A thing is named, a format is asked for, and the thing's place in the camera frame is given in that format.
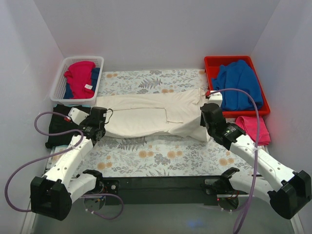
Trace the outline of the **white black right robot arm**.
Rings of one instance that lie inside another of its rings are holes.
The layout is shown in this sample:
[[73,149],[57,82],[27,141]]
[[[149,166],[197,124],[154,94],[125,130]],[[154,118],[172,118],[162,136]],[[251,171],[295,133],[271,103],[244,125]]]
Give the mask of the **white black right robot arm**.
[[236,124],[225,120],[221,108],[215,103],[201,108],[201,126],[219,145],[256,165],[264,178],[255,185],[254,195],[268,203],[285,219],[292,219],[312,199],[311,176],[296,172],[278,162],[266,151],[257,149],[252,139]]

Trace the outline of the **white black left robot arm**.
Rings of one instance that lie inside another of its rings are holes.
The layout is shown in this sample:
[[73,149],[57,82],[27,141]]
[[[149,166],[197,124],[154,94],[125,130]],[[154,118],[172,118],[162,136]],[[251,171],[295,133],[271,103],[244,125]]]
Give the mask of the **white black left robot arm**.
[[62,116],[65,121],[73,122],[78,127],[55,165],[43,176],[31,181],[32,212],[64,220],[77,199],[87,193],[98,195],[103,191],[102,174],[96,170],[86,170],[76,179],[72,176],[96,143],[104,137],[107,113],[111,111],[93,107],[90,113],[86,113],[71,108],[69,114]]

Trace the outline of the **cream t shirt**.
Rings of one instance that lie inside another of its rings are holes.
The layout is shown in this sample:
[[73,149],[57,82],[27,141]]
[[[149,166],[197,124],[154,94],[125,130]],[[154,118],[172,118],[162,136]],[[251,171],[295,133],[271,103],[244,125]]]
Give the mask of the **cream t shirt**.
[[117,138],[174,135],[206,141],[200,125],[205,103],[200,88],[178,93],[98,97],[97,107],[113,110],[106,135]]

